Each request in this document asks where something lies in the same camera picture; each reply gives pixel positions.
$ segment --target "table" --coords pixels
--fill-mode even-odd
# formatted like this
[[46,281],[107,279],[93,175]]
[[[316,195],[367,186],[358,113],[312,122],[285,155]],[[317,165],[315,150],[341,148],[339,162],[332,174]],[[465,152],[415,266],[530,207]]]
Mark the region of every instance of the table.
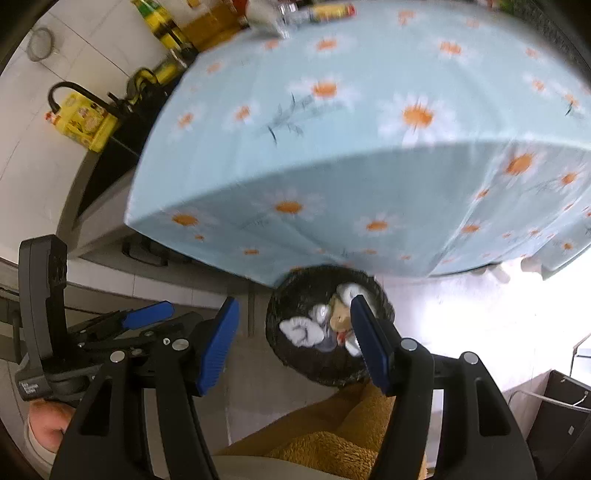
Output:
[[347,265],[442,275],[591,244],[591,90],[517,19],[354,2],[200,55],[155,124],[126,224],[274,285]]

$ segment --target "white tile wall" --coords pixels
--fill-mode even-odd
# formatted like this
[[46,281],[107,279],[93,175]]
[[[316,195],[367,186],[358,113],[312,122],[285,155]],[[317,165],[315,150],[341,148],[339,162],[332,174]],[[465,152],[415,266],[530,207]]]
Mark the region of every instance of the white tile wall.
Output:
[[50,13],[45,14],[37,22],[37,26],[51,30],[55,41],[54,53],[49,58],[42,60],[42,64],[58,77],[65,79],[70,73],[74,61],[86,46],[85,40]]
[[0,178],[0,205],[35,212],[57,226],[86,149],[56,135],[44,115],[36,114],[12,153]]
[[[129,0],[60,0],[37,26],[52,30],[57,52],[33,63],[25,38],[0,76],[0,256],[12,262],[23,239],[55,233],[86,155],[43,121],[49,88],[70,80],[105,100],[121,97],[128,73],[165,55]],[[56,100],[68,94],[60,89]]]
[[127,75],[140,67],[156,66],[166,55],[166,48],[152,35],[129,0],[111,11],[89,41]]
[[108,92],[118,97],[125,96],[127,78],[125,72],[117,65],[100,54],[92,45],[86,44],[74,61],[66,80],[78,83],[96,96],[111,101]]
[[140,299],[168,300],[180,305],[191,305],[193,289],[152,280],[151,278],[135,277],[134,297]]
[[129,297],[134,295],[134,275],[81,258],[68,260],[68,281]]
[[123,0],[59,0],[50,13],[89,41],[101,22],[121,1]]

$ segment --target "orange towel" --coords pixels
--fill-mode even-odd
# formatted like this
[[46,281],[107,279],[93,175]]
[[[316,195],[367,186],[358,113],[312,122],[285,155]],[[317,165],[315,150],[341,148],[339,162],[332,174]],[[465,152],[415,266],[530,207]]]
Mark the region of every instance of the orange towel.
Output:
[[[372,384],[351,385],[301,408],[218,453],[286,460],[351,480],[366,480],[378,456],[394,398]],[[419,479],[427,476],[425,462]]]

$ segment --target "blue gripper pad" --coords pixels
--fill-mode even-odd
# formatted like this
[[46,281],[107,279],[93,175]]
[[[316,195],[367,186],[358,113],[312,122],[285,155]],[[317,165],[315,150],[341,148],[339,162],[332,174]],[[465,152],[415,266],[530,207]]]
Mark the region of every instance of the blue gripper pad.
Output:
[[377,322],[374,314],[361,295],[357,295],[351,302],[351,323],[353,323],[353,331],[361,347],[369,376],[374,385],[385,395],[390,384],[388,354],[375,331]]
[[138,328],[151,325],[156,322],[161,322],[174,315],[173,304],[169,301],[161,301],[153,305],[148,305],[143,309],[129,312],[123,321],[123,327],[129,330],[136,330]]
[[238,301],[228,297],[217,313],[218,322],[212,336],[201,357],[201,371],[197,379],[197,390],[203,396],[212,388],[223,371],[223,365],[230,350],[230,345],[238,329],[240,308]]

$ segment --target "woven basket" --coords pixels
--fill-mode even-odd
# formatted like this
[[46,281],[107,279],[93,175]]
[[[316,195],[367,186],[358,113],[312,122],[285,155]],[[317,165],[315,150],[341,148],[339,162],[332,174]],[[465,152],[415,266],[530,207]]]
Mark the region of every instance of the woven basket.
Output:
[[289,274],[275,290],[267,308],[267,341],[279,360],[313,382],[328,387],[344,387],[367,378],[363,358],[350,356],[344,346],[328,353],[296,347],[279,330],[279,324],[293,316],[307,317],[314,305],[327,304],[336,287],[343,283],[364,287],[375,300],[377,315],[394,321],[394,308],[373,277],[333,265],[304,268]]

